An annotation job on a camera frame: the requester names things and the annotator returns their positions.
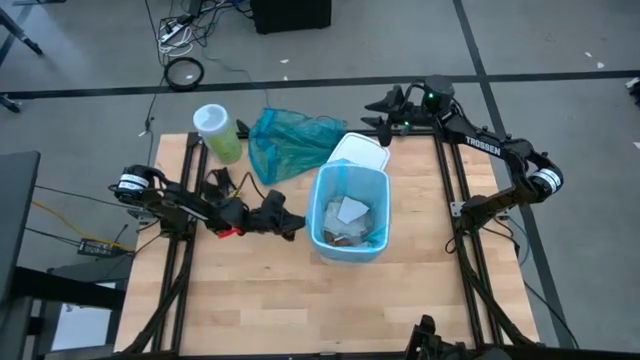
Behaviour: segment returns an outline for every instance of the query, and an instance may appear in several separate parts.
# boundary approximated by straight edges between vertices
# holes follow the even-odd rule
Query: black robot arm
[[[499,212],[540,203],[562,187],[562,172],[546,153],[536,152],[525,139],[512,139],[509,134],[501,138],[486,126],[474,126],[455,102],[451,111],[435,117],[434,125],[445,142],[467,145],[503,159],[513,182],[509,189],[491,196],[476,195],[465,202],[457,223],[462,230],[478,230]]]
[[[409,101],[415,88],[424,92],[419,105]],[[453,85],[442,76],[418,80],[407,88],[406,94],[396,85],[384,100],[365,106],[367,110],[387,114],[387,119],[362,121],[378,130],[382,146],[391,143],[392,126],[402,127],[403,134],[413,127],[428,126],[445,142],[468,145],[506,162],[513,186],[491,196],[476,195],[465,202],[456,223],[458,230],[477,230],[498,213],[516,205],[542,202],[562,187],[562,172],[546,153],[536,152],[525,139],[512,139],[509,134],[501,137],[486,126],[473,125],[453,95]]]
[[[190,216],[221,237],[231,230],[239,235],[273,232],[293,241],[296,230],[305,224],[304,217],[284,208],[286,198],[278,191],[269,191],[262,205],[252,210],[237,196],[210,203],[168,180],[162,171],[144,165],[125,168],[120,181],[109,189],[120,202],[141,207],[158,218],[166,237],[180,239],[193,233],[189,230],[195,222]]]

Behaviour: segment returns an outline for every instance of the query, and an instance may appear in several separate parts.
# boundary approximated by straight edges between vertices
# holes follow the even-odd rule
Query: blue plastic bin
[[[324,213],[331,199],[349,196],[369,207],[373,215],[373,231],[366,237],[372,247],[334,247],[323,236]],[[323,257],[351,263],[365,263],[378,257],[389,243],[391,223],[389,176],[346,160],[320,167],[313,182],[307,210],[307,231],[316,251]]]

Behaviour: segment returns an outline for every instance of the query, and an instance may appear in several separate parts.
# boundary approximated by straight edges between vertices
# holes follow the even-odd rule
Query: white lid
[[[200,135],[215,135],[221,132],[228,120],[227,110],[218,104],[205,105],[193,114],[193,125]]]
[[[368,168],[384,170],[390,157],[389,149],[380,146],[377,140],[358,133],[347,133],[333,149],[327,162],[345,159]]]

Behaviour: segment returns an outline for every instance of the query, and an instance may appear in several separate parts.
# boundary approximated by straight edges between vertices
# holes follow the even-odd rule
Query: yellow cable
[[[121,249],[127,250],[127,251],[133,251],[133,249],[131,249],[128,246],[113,242],[113,241],[109,241],[109,240],[104,240],[104,239],[100,239],[98,237],[95,237],[93,235],[87,234],[85,232],[82,232],[80,229],[78,229],[75,225],[73,225],[71,222],[69,222],[69,220],[67,220],[67,218],[65,218],[64,216],[62,216],[62,214],[60,214],[59,212],[37,202],[37,201],[32,201],[31,202],[33,205],[41,208],[42,210],[45,210],[49,213],[51,213],[53,216],[57,217],[58,219],[60,219],[60,221],[62,221],[68,228],[70,228],[71,230],[75,231],[76,233],[78,233],[79,235],[81,235],[82,237],[86,238],[86,239],[91,239],[93,241],[97,241],[103,244],[108,244],[108,245],[112,245],[115,247],[119,247]]]

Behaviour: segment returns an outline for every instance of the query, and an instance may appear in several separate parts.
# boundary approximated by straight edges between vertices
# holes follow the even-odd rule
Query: wooden tabletop
[[[180,178],[186,139],[186,134],[160,139],[155,166],[174,181]],[[244,142],[243,158],[229,166],[236,185],[252,170],[246,145]],[[433,139],[395,139],[389,149],[391,238],[389,247],[373,263],[327,265],[314,253],[305,229],[297,232],[292,243],[258,234],[218,239],[200,223],[180,354],[403,351],[422,314],[434,317],[437,333],[446,341],[471,345],[457,259],[444,251],[452,231]],[[461,148],[461,153],[471,194],[495,193],[488,156],[470,148]],[[191,189],[197,163],[195,154]],[[449,164],[460,199],[451,160]],[[211,155],[207,165],[207,169],[223,167]],[[305,214],[315,174],[316,170],[308,171],[274,186],[287,197],[285,207],[290,212]],[[266,187],[258,186],[266,193]],[[241,197],[251,208],[260,205],[250,183],[243,187]],[[494,223],[487,227],[504,232]],[[158,230],[154,227],[141,233],[138,247]],[[496,300],[526,336],[537,339],[513,245],[486,231],[480,236]],[[131,343],[155,310],[167,247],[168,240],[161,239],[136,256],[116,350]],[[173,314],[172,308],[165,348]],[[490,340],[484,307],[480,315],[485,338]]]

